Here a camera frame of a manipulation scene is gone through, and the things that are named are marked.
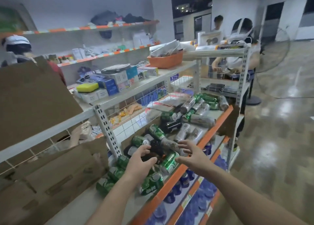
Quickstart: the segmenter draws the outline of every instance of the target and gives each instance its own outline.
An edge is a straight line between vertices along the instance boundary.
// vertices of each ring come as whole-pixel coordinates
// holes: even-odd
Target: yellow sponge
[[[97,88],[99,88],[98,83],[94,83],[94,84],[93,83],[86,83],[86,84],[78,85],[76,87],[76,89],[79,93],[90,93],[90,92],[95,91]]]

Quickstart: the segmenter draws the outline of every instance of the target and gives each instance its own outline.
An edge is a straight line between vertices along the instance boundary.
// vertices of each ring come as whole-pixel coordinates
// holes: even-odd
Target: orange basket
[[[151,67],[168,69],[182,63],[183,51],[167,57],[147,57]]]

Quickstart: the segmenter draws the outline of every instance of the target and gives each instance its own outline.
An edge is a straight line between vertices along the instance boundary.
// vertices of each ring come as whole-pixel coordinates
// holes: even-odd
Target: dark doorway
[[[284,2],[267,6],[265,23],[263,25],[262,44],[275,41],[283,7]]]

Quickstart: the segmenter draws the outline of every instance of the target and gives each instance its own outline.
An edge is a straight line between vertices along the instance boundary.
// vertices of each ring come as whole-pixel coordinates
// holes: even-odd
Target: floor
[[[314,224],[314,42],[270,46],[254,82],[259,106],[247,106],[241,152],[231,174],[258,193]],[[223,196],[208,225],[242,224]]]

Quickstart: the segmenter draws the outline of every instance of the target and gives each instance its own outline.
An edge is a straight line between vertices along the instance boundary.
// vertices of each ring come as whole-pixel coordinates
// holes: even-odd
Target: hand
[[[157,157],[150,158],[145,162],[142,161],[141,156],[148,154],[150,148],[150,145],[141,145],[136,152],[133,153],[125,169],[124,176],[127,176],[130,181],[134,182],[135,186],[144,181],[149,170],[157,162]]]
[[[234,68],[234,69],[231,69],[229,73],[231,73],[231,74],[240,74],[241,70],[239,68]]]
[[[217,72],[217,73],[221,73],[222,72],[222,68],[221,67],[215,67],[215,68],[213,68],[213,71]]]
[[[178,142],[178,147],[182,148],[184,152],[190,154],[189,157],[179,156],[175,161],[184,164],[194,171],[197,175],[208,178],[210,172],[217,170],[218,167],[210,161],[204,152],[197,147],[190,140],[183,140]]]

